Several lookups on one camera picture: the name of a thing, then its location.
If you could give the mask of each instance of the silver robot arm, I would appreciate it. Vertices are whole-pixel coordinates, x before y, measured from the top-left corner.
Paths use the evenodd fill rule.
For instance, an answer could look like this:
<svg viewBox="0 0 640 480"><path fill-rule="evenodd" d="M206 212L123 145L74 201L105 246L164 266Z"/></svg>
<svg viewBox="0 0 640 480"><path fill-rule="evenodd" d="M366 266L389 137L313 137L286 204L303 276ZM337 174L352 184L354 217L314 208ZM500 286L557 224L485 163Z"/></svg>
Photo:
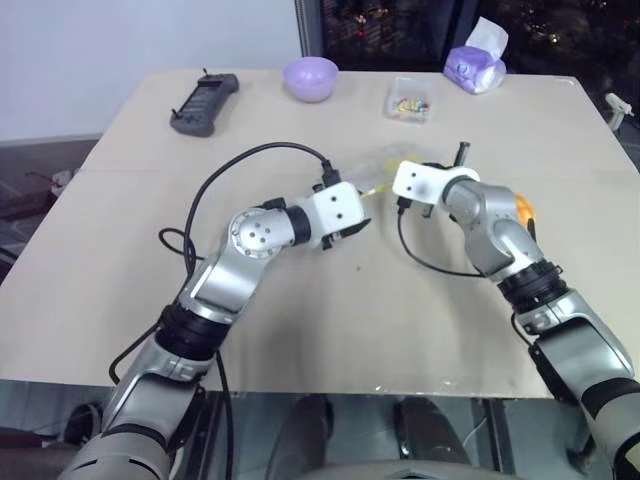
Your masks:
<svg viewBox="0 0 640 480"><path fill-rule="evenodd" d="M469 168L412 162L400 165L393 191L451 215L471 263L535 337L529 354L550 392L580 405L617 478L640 478L640 384L631 359L520 224L513 192L481 183Z"/></svg>
<svg viewBox="0 0 640 480"><path fill-rule="evenodd" d="M143 345L105 409L102 433L61 475L64 480L164 480L168 451L192 429L200 379L242 315L267 266L285 247L351 235L365 219L356 188L341 182L287 207L235 215L219 251L200 263L160 327Z"/></svg>

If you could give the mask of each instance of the remote control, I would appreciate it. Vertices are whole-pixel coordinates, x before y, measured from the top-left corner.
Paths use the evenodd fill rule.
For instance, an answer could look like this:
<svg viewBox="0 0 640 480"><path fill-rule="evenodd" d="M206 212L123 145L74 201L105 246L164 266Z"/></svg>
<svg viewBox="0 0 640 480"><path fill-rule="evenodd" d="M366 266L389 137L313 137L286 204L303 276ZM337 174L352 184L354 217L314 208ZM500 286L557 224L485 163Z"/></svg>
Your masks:
<svg viewBox="0 0 640 480"><path fill-rule="evenodd" d="M212 75L206 70L204 73L180 110L171 111L169 124L179 133L209 137L214 130L213 121L227 98L238 91L238 77L232 73Z"/></svg>

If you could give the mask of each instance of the floor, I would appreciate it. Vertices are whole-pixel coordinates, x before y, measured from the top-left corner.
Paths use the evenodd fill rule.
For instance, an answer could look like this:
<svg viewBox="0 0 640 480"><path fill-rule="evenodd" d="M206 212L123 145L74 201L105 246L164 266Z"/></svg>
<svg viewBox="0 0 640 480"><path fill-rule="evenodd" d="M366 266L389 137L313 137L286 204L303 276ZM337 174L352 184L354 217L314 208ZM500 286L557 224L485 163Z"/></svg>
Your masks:
<svg viewBox="0 0 640 480"><path fill-rule="evenodd" d="M630 123L623 124L619 140L640 171L640 129ZM26 237L25 240L37 227L37 222L32 223L25 223L24 229L17 231ZM4 227L4 233L7 233L9 226ZM15 229L8 233L11 240L15 240ZM101 387L0 380L0 426L55 435L61 432L76 405L101 402L108 392L109 389ZM237 432L235 476L238 480L264 478L278 429L297 398L292 394L238 394L234 397ZM447 415L461 439L466 438L482 420L472 399L436 397L432 400ZM328 450L330 463L398 457L391 417L397 397L332 395L331 401L335 411L335 431ZM568 465L565 456L565 449L576 443L579 419L578 411L551 400L508 402L507 421L517 475L525 479L584 479ZM482 453L487 451L487 438L486 424L483 424L466 444L474 465L487 462L486 455ZM223 458L222 442L216 442L210 479L221 478ZM588 478L611 478L602 459L596 461Z"/></svg>

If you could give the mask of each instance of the beige table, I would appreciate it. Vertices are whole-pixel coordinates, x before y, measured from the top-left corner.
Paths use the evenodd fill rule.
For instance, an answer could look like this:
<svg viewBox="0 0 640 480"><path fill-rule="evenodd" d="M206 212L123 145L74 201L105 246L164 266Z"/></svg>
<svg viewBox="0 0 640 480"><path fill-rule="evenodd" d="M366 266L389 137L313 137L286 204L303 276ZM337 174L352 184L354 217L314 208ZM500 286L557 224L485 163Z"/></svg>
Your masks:
<svg viewBox="0 0 640 480"><path fill-rule="evenodd" d="M191 198L216 166L272 140L307 143L343 172L398 141L450 161L472 142L470 165L536 206L548 257L627 345L640 269L640 184L630 162L571 79L508 77L472 97L439 75L424 126L382 118L393 75L341 74L324 104L299 104L277 72L238 72L209 139L168 127L196 71L149 78L47 216L0 288L0 377L108 384L106 367L156 320L183 279L180 257L156 239L182 227ZM313 159L270 152L229 173L203 200L194 239L214 249L230 216L276 195L305 194ZM374 222L328 252L284 252L223 348L231 388L249 391L424 392L538 397L548 393L488 281L443 277L412 263L395 233L394 199L366 201ZM407 215L420 254L469 268L456 226ZM216 375L205 385L217 385Z"/></svg>

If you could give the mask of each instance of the purple tissue box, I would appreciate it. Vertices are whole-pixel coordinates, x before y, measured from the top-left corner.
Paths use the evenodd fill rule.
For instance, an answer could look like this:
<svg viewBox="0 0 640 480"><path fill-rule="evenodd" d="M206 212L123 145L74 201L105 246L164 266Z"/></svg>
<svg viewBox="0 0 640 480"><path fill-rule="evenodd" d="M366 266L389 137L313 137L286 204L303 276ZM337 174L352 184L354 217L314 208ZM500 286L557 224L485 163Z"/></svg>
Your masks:
<svg viewBox="0 0 640 480"><path fill-rule="evenodd" d="M475 47L452 48L444 74L469 93L482 93L502 82L507 68L504 62Z"/></svg>

